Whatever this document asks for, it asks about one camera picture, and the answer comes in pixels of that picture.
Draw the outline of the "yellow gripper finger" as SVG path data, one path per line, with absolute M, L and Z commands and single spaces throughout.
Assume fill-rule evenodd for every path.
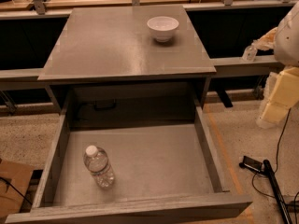
M 253 46 L 259 50 L 270 50 L 274 48 L 275 35 L 277 32 L 277 27 L 268 31 L 265 35 L 261 36 L 259 39 L 253 41 Z
M 263 90 L 257 125 L 264 129 L 275 127 L 298 102 L 299 68 L 287 66 L 279 73 L 271 72 Z

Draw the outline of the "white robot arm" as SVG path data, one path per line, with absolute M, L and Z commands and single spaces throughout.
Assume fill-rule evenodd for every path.
M 257 124 L 267 129 L 278 125 L 299 102 L 299 2 L 253 46 L 259 50 L 272 49 L 275 59 L 285 66 L 266 81 Z

